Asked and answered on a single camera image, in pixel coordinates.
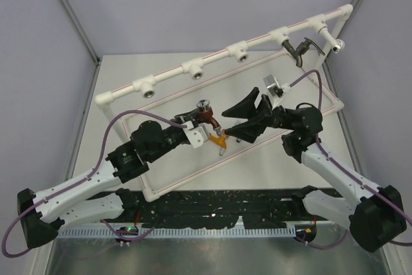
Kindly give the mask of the brown faucet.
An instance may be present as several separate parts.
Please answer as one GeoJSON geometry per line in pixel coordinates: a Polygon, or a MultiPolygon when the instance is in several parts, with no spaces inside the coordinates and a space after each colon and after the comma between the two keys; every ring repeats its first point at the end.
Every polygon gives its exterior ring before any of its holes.
{"type": "Polygon", "coordinates": [[[221,137],[223,135],[222,128],[220,123],[213,116],[210,101],[202,99],[197,103],[196,107],[198,108],[198,118],[205,123],[210,124],[217,136],[221,137]]]}

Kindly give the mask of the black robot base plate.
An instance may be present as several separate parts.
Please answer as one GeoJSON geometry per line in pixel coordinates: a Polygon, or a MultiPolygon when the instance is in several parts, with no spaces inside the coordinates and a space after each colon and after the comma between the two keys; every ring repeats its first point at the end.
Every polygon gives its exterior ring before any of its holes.
{"type": "Polygon", "coordinates": [[[287,222],[311,222],[316,216],[299,210],[295,189],[172,191],[148,202],[134,191],[132,210],[109,223],[135,223],[157,229],[231,229],[241,219],[247,229],[285,227],[287,222]]]}

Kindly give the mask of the orange faucet blue knob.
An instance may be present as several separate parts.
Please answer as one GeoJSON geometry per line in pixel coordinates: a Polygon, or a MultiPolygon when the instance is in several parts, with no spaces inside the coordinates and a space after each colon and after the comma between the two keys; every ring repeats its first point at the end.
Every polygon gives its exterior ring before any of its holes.
{"type": "Polygon", "coordinates": [[[228,137],[229,136],[224,133],[221,136],[217,136],[217,137],[215,137],[212,134],[209,134],[210,140],[220,147],[219,156],[222,156],[226,152],[226,149],[227,149],[226,140],[228,139],[228,137]]]}

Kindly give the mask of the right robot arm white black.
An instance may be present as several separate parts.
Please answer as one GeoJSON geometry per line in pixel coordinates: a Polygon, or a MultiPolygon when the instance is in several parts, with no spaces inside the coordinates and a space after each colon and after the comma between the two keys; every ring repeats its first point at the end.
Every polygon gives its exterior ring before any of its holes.
{"type": "Polygon", "coordinates": [[[225,133],[253,144],[267,128],[287,129],[281,141],[285,153],[316,172],[339,194],[336,198],[306,186],[293,197],[292,214],[300,220],[320,216],[350,233],[364,250],[375,252],[406,231],[411,217],[404,212],[402,197],[393,186],[382,187],[340,163],[321,142],[323,114],[302,102],[294,109],[273,106],[258,88],[222,112],[222,117],[242,119],[225,133]]]}

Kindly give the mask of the white PVC pipe frame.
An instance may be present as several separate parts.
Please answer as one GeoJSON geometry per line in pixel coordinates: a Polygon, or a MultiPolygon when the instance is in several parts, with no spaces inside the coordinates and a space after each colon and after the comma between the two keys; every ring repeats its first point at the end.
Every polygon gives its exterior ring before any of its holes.
{"type": "MultiPolygon", "coordinates": [[[[102,58],[93,100],[82,137],[75,172],[81,173],[97,161],[109,121],[123,111],[141,109],[172,118],[194,109],[201,99],[210,101],[214,117],[223,128],[236,123],[221,113],[243,99],[254,87],[266,92],[263,79],[273,75],[280,84],[291,84],[281,104],[294,108],[309,102],[321,107],[323,131],[320,136],[327,149],[346,165],[350,152],[339,122],[343,102],[326,80],[323,62],[330,45],[319,34],[327,27],[334,38],[351,13],[345,5],[323,16],[287,26],[281,32],[300,41],[312,38],[323,46],[321,55],[309,50],[298,68],[290,54],[275,45],[271,52],[250,52],[248,60],[238,63],[226,51],[204,53],[163,53],[106,55],[102,58]]],[[[108,135],[110,152],[129,139],[146,120],[145,115],[126,115],[108,135]]],[[[282,129],[267,129],[253,144],[228,139],[226,152],[208,141],[199,148],[179,146],[150,164],[148,172],[129,181],[127,188],[144,191],[156,198],[171,191],[237,189],[293,189],[306,185],[328,187],[317,173],[297,163],[282,147],[282,129]]]]}

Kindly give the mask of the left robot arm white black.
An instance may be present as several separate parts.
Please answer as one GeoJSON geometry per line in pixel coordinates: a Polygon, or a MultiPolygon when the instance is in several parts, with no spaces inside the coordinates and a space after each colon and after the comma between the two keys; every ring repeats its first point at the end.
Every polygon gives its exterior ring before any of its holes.
{"type": "Polygon", "coordinates": [[[103,199],[94,199],[93,195],[143,175],[150,163],[180,145],[197,148],[208,141],[205,121],[195,109],[171,120],[137,109],[134,113],[148,116],[149,120],[110,153],[106,153],[107,129],[93,168],[49,189],[24,189],[18,193],[18,220],[27,248],[46,245],[61,231],[83,223],[118,217],[131,222],[138,207],[128,189],[120,188],[103,199]]]}

